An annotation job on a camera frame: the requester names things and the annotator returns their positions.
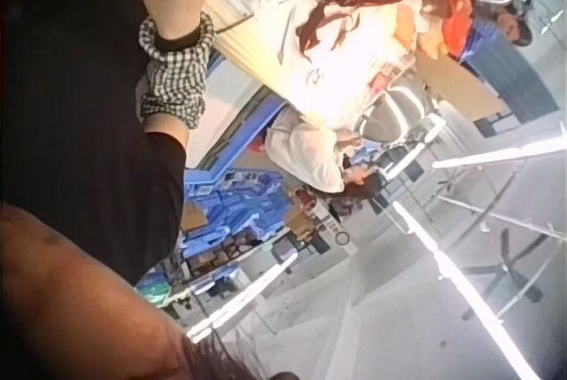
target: white shirt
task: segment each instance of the white shirt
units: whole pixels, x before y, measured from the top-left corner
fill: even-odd
[[[286,107],[268,129],[264,147],[282,169],[318,190],[335,193],[345,189],[343,158],[336,144],[333,130],[314,128]]]

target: white t-shirt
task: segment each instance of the white t-shirt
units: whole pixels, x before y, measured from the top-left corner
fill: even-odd
[[[336,132],[314,128],[286,107],[268,129],[264,147],[282,169],[318,190],[335,193],[345,189],[343,157],[336,144]]]

